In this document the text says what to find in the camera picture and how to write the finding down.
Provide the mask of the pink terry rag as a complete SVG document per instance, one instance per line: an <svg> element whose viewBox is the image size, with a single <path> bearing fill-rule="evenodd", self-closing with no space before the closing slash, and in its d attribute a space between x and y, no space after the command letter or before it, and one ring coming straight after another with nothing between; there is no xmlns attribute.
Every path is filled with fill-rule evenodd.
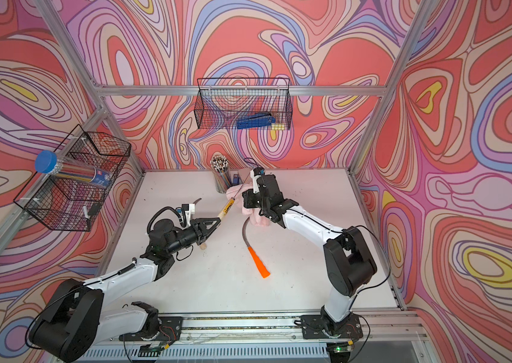
<svg viewBox="0 0 512 363"><path fill-rule="evenodd" d="M243 205L244 198L242 196L242 193L244 191L252 191L252 189L252 182L247 181L240 185L235 185L229 188L226 191L226 197L228 200L232 198L235 199L233 209L240 210L244 216L248 216L251 224L259 227L268 227L271 224L271 222L269 221L269 219L266 219L265 217L259 214L261 211L259 208L249 209L245 208Z"/></svg>

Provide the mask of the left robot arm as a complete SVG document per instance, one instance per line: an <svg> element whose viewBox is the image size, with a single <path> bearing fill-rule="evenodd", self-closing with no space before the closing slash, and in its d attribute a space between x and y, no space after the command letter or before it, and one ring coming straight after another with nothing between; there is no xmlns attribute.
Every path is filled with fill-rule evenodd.
<svg viewBox="0 0 512 363"><path fill-rule="evenodd" d="M162 325L157 308L141 301L116 310L109 310L108 305L163 278L179 251L204 244L221 222L220 217L199 218L177 227L170 219L152 218L146 227L149 244L129 265L86 281L70 278L57 287L30 323L27 346L73 362L91 346L123 334L155 338Z"/></svg>

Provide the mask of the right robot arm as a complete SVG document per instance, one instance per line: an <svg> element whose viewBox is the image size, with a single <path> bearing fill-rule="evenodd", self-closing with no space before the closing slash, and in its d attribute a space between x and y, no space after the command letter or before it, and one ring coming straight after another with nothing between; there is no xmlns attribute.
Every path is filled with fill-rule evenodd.
<svg viewBox="0 0 512 363"><path fill-rule="evenodd" d="M330 297L320 310L329 329L347 320L357 291L378 272L359 228L339 228L313 216L296 201L285 198L277 178L261 167L250 172L251 188L242 192L243 207L259 210L259 216L296 232L318 246L324 256Z"/></svg>

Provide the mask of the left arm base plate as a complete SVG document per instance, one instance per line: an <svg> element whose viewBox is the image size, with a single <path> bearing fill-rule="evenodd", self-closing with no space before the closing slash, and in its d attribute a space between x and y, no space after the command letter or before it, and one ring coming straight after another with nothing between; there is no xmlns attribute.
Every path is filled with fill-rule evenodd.
<svg viewBox="0 0 512 363"><path fill-rule="evenodd" d="M144 328L137 333L122 334L122 342L164 342L174 343L180 340L183 330L183 316L160 316L157 328Z"/></svg>

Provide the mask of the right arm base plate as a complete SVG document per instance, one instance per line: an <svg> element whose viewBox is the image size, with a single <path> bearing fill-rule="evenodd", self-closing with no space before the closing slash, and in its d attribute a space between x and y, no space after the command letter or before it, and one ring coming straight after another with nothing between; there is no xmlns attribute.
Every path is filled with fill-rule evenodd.
<svg viewBox="0 0 512 363"><path fill-rule="evenodd" d="M346 339L358 341L363 337L360 316L349 314L341 322L333 322L329 316L303 315L295 320L306 340Z"/></svg>

